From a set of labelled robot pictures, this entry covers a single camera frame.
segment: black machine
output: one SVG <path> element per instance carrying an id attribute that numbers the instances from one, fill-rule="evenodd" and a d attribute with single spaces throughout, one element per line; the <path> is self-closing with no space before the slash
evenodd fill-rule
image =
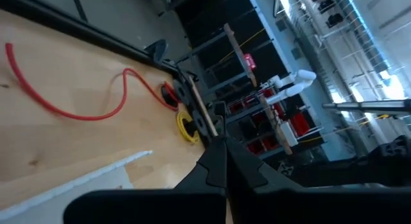
<path id="1" fill-rule="evenodd" d="M 234 223 L 411 221 L 409 189 L 304 188 L 221 135 L 174 189 L 91 192 L 64 223 L 225 223 L 227 199 Z"/>
<path id="2" fill-rule="evenodd" d="M 304 187 L 366 183 L 407 187 L 411 185 L 411 140 L 401 135 L 364 157 L 300 166 L 288 164 L 285 168 L 286 175 Z"/>

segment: white strip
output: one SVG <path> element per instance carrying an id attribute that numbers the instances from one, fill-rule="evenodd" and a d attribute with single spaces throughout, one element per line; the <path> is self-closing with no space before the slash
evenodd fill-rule
<path id="1" fill-rule="evenodd" d="M 70 189 L 82 185 L 88 181 L 90 181 L 93 178 L 102 176 L 103 174 L 112 171 L 118 167 L 124 166 L 130 162 L 132 162 L 135 159 L 138 159 L 140 157 L 144 157 L 146 155 L 150 155 L 152 154 L 153 151 L 140 151 L 130 157 L 127 157 L 125 159 L 119 160 L 111 165 L 105 166 L 103 168 L 97 169 L 94 172 L 88 173 L 84 176 L 81 176 L 77 179 L 74 179 L 66 184 L 57 186 L 53 189 L 50 189 L 49 191 L 46 191 L 42 194 L 39 194 L 37 196 L 34 196 L 33 198 L 29 198 L 17 205 L 13 205 L 7 209 L 4 209 L 2 211 L 0 211 L 0 220 L 6 220 L 8 218 L 11 218 L 13 216 L 16 216 L 24 211 L 27 211 L 28 209 L 43 203 L 45 201 L 48 201 L 58 195 L 61 195 L 67 191 L 69 191 Z"/>

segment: coiled yellow cable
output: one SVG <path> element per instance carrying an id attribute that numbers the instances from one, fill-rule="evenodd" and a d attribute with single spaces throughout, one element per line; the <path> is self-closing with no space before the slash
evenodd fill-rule
<path id="1" fill-rule="evenodd" d="M 190 136 L 190 134 L 188 134 L 187 130 L 184 128 L 184 120 L 186 120 L 187 122 L 191 122 L 193 121 L 193 118 L 191 118 L 191 116 L 187 112 L 180 111 L 177 114 L 177 126 L 180 130 L 180 133 L 185 138 L 185 140 L 193 144 L 198 143 L 200 141 L 200 135 L 198 134 L 198 131 L 194 133 L 194 136 Z"/>

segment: wooden table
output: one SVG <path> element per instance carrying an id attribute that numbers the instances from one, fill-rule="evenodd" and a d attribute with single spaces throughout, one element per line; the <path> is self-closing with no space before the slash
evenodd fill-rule
<path id="1" fill-rule="evenodd" d="M 96 116 L 116 107 L 123 93 L 119 73 L 131 67 L 159 93 L 165 72 L 0 11 L 0 44 L 11 42 L 27 80 L 52 104 Z M 179 133 L 164 108 L 134 77 L 122 111 L 104 121 L 57 117 L 19 87 L 0 51 L 0 209 L 5 209 L 124 159 L 153 154 L 126 165 L 135 188 L 177 185 L 204 152 Z"/>

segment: yellow cable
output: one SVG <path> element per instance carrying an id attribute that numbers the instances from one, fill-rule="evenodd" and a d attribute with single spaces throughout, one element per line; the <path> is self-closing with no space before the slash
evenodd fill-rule
<path id="1" fill-rule="evenodd" d="M 198 134 L 198 131 L 194 133 L 194 136 L 190 136 L 190 134 L 188 134 L 187 130 L 184 128 L 184 120 L 186 120 L 187 122 L 193 121 L 193 118 L 191 118 L 191 116 L 187 112 L 180 111 L 177 114 L 176 120 L 180 133 L 182 134 L 183 138 L 185 138 L 185 140 L 193 144 L 196 144 L 200 141 L 200 135 Z"/>
<path id="2" fill-rule="evenodd" d="M 386 117 L 387 115 L 381 115 L 381 116 L 379 116 L 379 117 L 377 117 L 376 119 L 381 119 L 381 118 L 384 118 L 384 117 Z M 367 124 L 367 123 L 369 123 L 370 121 L 364 121 L 364 122 L 362 122 L 362 123 L 360 123 L 360 124 L 358 124 L 358 125 L 360 125 L 360 126 L 362 126 L 362 125 L 365 125 L 365 124 Z M 311 139 L 308 139 L 308 140 L 304 140 L 304 141 L 299 141 L 299 143 L 307 143 L 307 142 L 311 142 L 311 141 L 315 141 L 315 140 L 318 140 L 318 139 L 321 139 L 323 136 L 327 136 L 327 135 L 331 135 L 331 134 L 336 134 L 336 133 L 338 133 L 338 132 L 342 132 L 342 131 L 344 131 L 344 130 L 348 130 L 348 129 L 350 129 L 350 128 L 353 128 L 353 127 L 347 127 L 347 128 L 341 128 L 341 129 L 339 129 L 339 130 L 336 130 L 336 131 L 334 131 L 334 132 L 330 132 L 330 133 L 328 133 L 328 134 L 324 134 L 324 135 L 321 135 L 320 137 L 314 137 L 314 138 L 311 138 Z"/>
<path id="3" fill-rule="evenodd" d="M 260 34 L 261 32 L 263 32 L 265 30 L 265 28 L 257 31 L 257 33 L 253 34 L 253 36 L 251 36 L 249 39 L 247 39 L 246 41 L 244 41 L 240 47 L 242 47 L 244 44 L 246 44 L 248 41 L 252 40 L 254 37 L 256 37 L 258 34 Z M 227 57 L 229 57 L 231 54 L 233 54 L 234 51 L 231 51 L 230 53 L 228 53 L 225 57 L 223 57 L 220 61 L 218 61 L 218 63 L 223 62 Z"/>

